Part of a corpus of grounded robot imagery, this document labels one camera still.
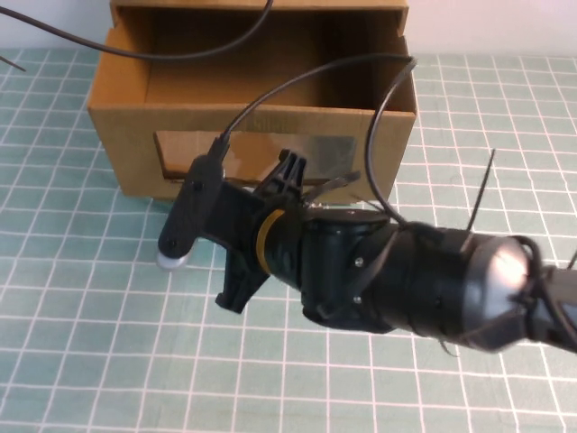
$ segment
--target silver metal part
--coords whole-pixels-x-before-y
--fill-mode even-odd
[[[514,239],[494,237],[480,245],[473,254],[465,275],[465,334],[476,332],[482,339],[485,332],[483,329],[487,329],[489,323],[517,321],[520,306],[513,296],[518,295],[525,287],[527,274],[527,253]],[[511,333],[510,336],[502,335],[508,332]],[[522,332],[522,329],[511,326],[504,333],[501,332],[501,336],[491,335],[491,341],[486,344],[505,344],[506,340],[519,332]]]
[[[179,259],[170,259],[160,251],[156,254],[156,264],[165,271],[174,271],[183,266],[188,260],[188,255],[180,257]]]
[[[309,203],[307,207],[309,207],[311,209],[328,209],[329,208],[329,206],[324,204],[324,203],[316,203],[316,202]]]

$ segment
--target rectangular cutout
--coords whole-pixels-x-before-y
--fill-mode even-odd
[[[164,179],[183,180],[196,156],[208,152],[218,133],[158,131],[154,141]],[[255,186],[279,161],[282,149],[307,158],[305,185],[334,179],[353,169],[353,137],[306,136],[303,134],[233,133],[224,158],[225,176],[245,186]]]

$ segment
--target yellow ring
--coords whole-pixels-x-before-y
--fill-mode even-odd
[[[269,234],[272,225],[284,215],[285,211],[281,209],[273,210],[269,213],[266,219],[262,222],[259,233],[256,235],[256,257],[259,260],[261,268],[270,275],[270,268],[264,256],[264,245],[267,242],[267,235]]]

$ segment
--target grid line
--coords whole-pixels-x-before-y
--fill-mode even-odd
[[[96,58],[85,52],[14,51],[32,72],[0,68],[0,430],[577,424],[577,370],[551,347],[457,347],[455,359],[406,332],[329,330],[304,319],[279,281],[238,316],[214,305],[225,257],[208,241],[182,271],[159,272],[167,209],[118,188],[86,113]],[[496,148],[475,231],[534,237],[546,263],[566,264],[577,247],[575,59],[419,57],[417,123],[391,203],[413,220],[464,226]]]

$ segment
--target black plastic bracket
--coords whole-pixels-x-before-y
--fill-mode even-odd
[[[225,145],[219,137],[207,155],[193,161],[160,234],[159,250],[178,259],[190,252],[199,237],[223,246],[227,250],[224,287],[216,303],[242,313],[269,278],[255,257],[258,228],[273,208],[300,202],[307,160],[282,150],[276,167],[250,192],[224,179]]]

